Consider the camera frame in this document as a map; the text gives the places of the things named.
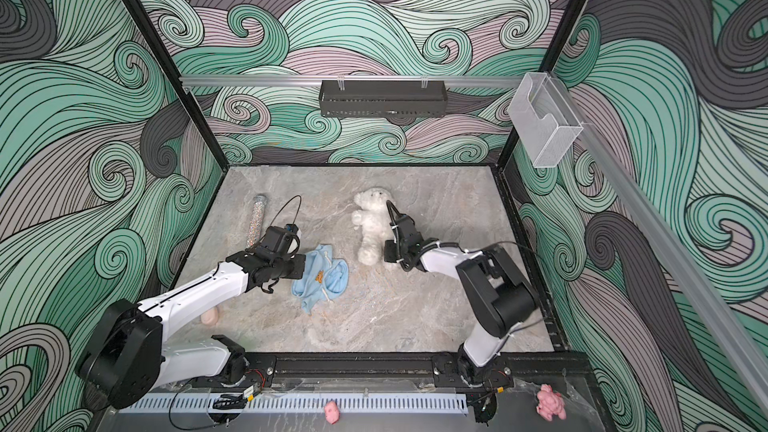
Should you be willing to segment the white teddy bear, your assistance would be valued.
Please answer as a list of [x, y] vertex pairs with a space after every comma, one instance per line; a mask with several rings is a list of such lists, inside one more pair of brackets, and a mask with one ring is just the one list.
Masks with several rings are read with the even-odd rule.
[[387, 207], [392, 199], [391, 193], [380, 187], [358, 192], [353, 198], [358, 209], [352, 214], [352, 224], [362, 231], [357, 258], [366, 266], [383, 263], [385, 244], [394, 240]]

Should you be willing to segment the light blue teddy hoodie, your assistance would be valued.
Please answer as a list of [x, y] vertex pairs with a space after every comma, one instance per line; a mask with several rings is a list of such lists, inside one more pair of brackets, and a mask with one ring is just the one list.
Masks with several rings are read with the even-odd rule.
[[333, 256], [331, 245], [321, 244], [305, 256], [303, 275], [293, 282], [291, 293], [301, 310], [310, 315], [318, 302], [333, 301], [342, 295], [349, 283], [349, 267], [342, 258]]

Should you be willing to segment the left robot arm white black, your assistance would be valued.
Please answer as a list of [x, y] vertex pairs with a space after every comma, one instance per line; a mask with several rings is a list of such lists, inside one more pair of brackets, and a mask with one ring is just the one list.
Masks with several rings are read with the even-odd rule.
[[270, 226], [254, 246], [186, 285], [139, 302], [114, 302], [95, 326], [76, 363], [76, 375], [115, 409], [172, 382], [213, 377], [227, 386], [239, 385], [248, 361], [245, 349], [232, 339], [215, 335], [180, 347], [167, 342], [223, 302], [254, 289], [270, 294], [281, 280], [301, 279], [306, 257], [299, 247], [297, 225]]

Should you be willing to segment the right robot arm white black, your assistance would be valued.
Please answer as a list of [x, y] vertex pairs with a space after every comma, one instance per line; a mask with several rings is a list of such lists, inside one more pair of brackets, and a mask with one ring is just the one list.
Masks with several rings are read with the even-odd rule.
[[427, 240], [414, 220], [397, 209], [390, 211], [390, 228], [393, 238], [384, 248], [387, 263], [405, 271], [445, 275], [461, 284], [475, 325], [458, 350], [456, 366], [464, 382], [480, 384], [514, 329], [538, 309], [536, 292], [499, 243], [469, 250], [453, 242]]

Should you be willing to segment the clear tube with beads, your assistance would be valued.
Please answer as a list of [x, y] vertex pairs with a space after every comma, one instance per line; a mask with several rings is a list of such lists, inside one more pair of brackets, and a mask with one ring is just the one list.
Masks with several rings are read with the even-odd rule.
[[262, 234], [264, 216], [268, 198], [262, 194], [256, 195], [252, 204], [252, 214], [247, 235], [247, 246], [252, 247], [256, 244]]

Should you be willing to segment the small peach pink ball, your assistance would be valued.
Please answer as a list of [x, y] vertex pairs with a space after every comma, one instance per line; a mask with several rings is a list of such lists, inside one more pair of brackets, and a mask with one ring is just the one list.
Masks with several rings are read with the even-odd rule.
[[220, 311], [218, 307], [212, 307], [200, 315], [200, 322], [205, 326], [213, 327], [219, 322], [219, 320]]

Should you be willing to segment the small pink toy piece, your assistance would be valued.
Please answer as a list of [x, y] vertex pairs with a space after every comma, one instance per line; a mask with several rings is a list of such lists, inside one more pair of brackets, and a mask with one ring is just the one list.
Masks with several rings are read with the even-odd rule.
[[324, 406], [325, 419], [329, 424], [336, 424], [340, 420], [340, 410], [335, 401], [329, 401]]

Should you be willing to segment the pink plush toy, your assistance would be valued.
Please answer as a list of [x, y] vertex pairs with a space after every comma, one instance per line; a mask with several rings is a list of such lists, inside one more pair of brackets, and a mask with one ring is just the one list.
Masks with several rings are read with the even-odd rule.
[[544, 420], [551, 422], [555, 417], [560, 420], [567, 418], [565, 402], [562, 396], [553, 390], [549, 384], [542, 384], [536, 394], [536, 412]]

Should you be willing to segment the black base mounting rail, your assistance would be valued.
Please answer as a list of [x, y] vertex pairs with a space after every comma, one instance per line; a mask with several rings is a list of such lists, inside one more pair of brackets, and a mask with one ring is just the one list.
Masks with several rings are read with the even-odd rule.
[[123, 353], [94, 366], [90, 379], [113, 398], [138, 399], [153, 388], [186, 380], [224, 388], [289, 379], [412, 379], [438, 388], [481, 389], [506, 387], [516, 379], [553, 376], [559, 381], [590, 373], [586, 355], [577, 352], [502, 353], [478, 367], [458, 352], [257, 353], [214, 342], [133, 358]]

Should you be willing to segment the black wall-mounted tray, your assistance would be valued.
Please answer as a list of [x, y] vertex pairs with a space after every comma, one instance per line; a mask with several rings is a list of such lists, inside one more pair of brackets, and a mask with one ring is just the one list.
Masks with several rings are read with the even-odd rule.
[[324, 81], [318, 100], [321, 114], [332, 118], [439, 117], [448, 107], [443, 82]]

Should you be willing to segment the clear acrylic wall holder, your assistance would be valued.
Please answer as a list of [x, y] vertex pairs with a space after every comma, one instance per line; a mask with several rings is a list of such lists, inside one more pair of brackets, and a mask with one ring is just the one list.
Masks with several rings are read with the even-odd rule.
[[549, 73], [526, 73], [507, 111], [537, 169], [557, 167], [583, 131], [567, 87]]

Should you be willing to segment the aluminium rail back wall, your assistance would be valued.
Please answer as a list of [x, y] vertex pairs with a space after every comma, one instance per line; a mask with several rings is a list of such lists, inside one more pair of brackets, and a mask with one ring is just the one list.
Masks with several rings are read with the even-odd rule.
[[429, 84], [443, 82], [447, 88], [506, 89], [517, 87], [522, 76], [403, 76], [403, 75], [182, 75], [184, 87], [320, 87], [324, 81], [337, 82], [344, 87], [347, 82], [417, 82]]

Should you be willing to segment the aluminium rail wall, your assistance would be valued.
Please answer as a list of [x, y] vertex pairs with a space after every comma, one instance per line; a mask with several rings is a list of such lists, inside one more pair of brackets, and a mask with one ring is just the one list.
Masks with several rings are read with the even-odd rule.
[[344, 87], [347, 82], [417, 82], [429, 84], [443, 82], [447, 88], [506, 89], [517, 87], [522, 76], [403, 76], [403, 75], [182, 75], [184, 87], [320, 87], [324, 81], [337, 82]]
[[565, 102], [566, 111], [581, 126], [586, 149], [611, 183], [619, 199], [655, 252], [671, 273], [709, 333], [734, 367], [762, 411], [767, 410], [767, 358], [734, 311], [708, 281], [692, 254], [637, 184], [632, 147], [628, 138], [618, 147], [601, 133], [600, 122], [588, 117], [562, 80], [551, 76], [552, 95]]

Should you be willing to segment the aluminium rail right wall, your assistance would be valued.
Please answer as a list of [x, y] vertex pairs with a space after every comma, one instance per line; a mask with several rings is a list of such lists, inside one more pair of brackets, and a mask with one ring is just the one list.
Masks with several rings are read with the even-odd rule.
[[637, 184], [632, 147], [628, 138], [618, 147], [601, 133], [600, 122], [588, 117], [562, 80], [551, 76], [552, 95], [565, 102], [566, 111], [581, 126], [586, 149], [611, 183], [619, 199], [655, 252], [671, 273], [709, 333], [734, 367], [762, 411], [767, 410], [767, 358], [734, 311], [708, 281], [692, 254]]

